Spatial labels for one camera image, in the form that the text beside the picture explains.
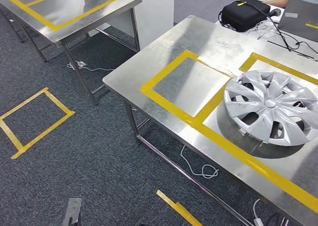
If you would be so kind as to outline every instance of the metal bracket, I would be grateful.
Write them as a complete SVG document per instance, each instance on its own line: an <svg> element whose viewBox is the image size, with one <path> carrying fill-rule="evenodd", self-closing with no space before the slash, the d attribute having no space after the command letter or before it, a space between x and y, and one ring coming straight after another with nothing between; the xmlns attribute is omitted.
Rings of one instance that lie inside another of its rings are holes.
<svg viewBox="0 0 318 226"><path fill-rule="evenodd" d="M81 226L82 199L70 198L62 226Z"/></svg>

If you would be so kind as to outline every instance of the person's arm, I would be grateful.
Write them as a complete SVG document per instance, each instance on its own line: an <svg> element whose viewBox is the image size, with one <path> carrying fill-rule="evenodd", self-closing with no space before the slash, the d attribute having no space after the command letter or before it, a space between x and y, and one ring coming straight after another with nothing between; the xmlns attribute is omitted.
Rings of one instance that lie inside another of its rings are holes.
<svg viewBox="0 0 318 226"><path fill-rule="evenodd" d="M289 0L273 0L273 1L266 1L265 3L268 4L268 5L286 8L288 1L289 1Z"/></svg>

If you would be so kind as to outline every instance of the metal table top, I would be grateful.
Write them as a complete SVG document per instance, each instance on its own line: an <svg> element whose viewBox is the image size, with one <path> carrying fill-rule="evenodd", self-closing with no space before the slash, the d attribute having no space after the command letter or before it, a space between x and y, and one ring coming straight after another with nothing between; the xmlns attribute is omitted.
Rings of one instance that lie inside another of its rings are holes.
<svg viewBox="0 0 318 226"><path fill-rule="evenodd" d="M0 0L52 43L67 43L142 0Z"/></svg>
<svg viewBox="0 0 318 226"><path fill-rule="evenodd" d="M190 16L103 78L178 140L301 225L318 222L318 139L260 145L235 129L222 87L247 70L292 76L318 96L318 64Z"/></svg>

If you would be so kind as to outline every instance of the yellow tape on floor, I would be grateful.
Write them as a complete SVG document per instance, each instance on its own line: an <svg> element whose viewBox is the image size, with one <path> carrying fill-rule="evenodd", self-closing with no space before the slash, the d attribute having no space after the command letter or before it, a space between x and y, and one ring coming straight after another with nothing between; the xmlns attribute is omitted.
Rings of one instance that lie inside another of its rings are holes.
<svg viewBox="0 0 318 226"><path fill-rule="evenodd" d="M47 97L48 97L51 101L54 102L54 104L56 104L57 107L60 108L62 111L63 111L64 113L66 113L65 116L63 116L63 118L58 120L57 122L51 125L51 127L42 132L41 134L39 134L39 136L34 138L33 140L27 143L26 145L23 146L21 142L20 142L15 135L14 133L13 133L7 124L5 124L5 122L4 121L4 119L5 117L8 117L8 115L14 113L20 108L22 108L23 106L31 102L32 100L39 96L40 94L45 94ZM20 156L21 154L26 152L27 149L32 147L32 145L37 143L38 141L44 138L45 136L48 135L48 133L53 131L54 129L60 126L60 124L62 124L63 122L64 122L65 120L69 118L70 116L73 115L75 112L74 111L70 111L68 108L65 107L63 103L61 103L60 101L59 101L58 99L55 98L53 94L48 92L48 88L44 88L39 92L37 92L14 108L12 108L9 111L8 111L7 113L3 114L2 116L0 116L0 128L2 128L5 134L7 134L8 137L9 137L9 139L17 149L17 152L13 156L11 156L11 159L17 159L19 156Z"/></svg>
<svg viewBox="0 0 318 226"><path fill-rule="evenodd" d="M169 199L164 193L162 193L160 190L157 190L157 195L159 195L160 198L163 199L167 204L170 205L171 208L180 214L181 216L184 217L185 220L189 222L190 225L193 226L202 226L200 222L199 222L197 219L193 217L192 214L190 214L189 211L187 211L184 206L181 205L179 202L174 203L172 200Z"/></svg>

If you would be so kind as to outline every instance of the white cabinet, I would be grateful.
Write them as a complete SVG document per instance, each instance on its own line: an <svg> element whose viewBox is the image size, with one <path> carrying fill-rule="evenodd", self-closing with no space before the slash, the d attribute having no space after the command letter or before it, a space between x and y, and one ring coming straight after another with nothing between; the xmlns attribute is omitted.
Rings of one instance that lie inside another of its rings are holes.
<svg viewBox="0 0 318 226"><path fill-rule="evenodd" d="M139 34L140 49L144 49L153 41L173 27L174 0L143 0L142 3L134 7L137 27ZM129 11L116 16L100 29L109 26L127 33L134 37L131 18ZM90 31L93 36L97 31Z"/></svg>

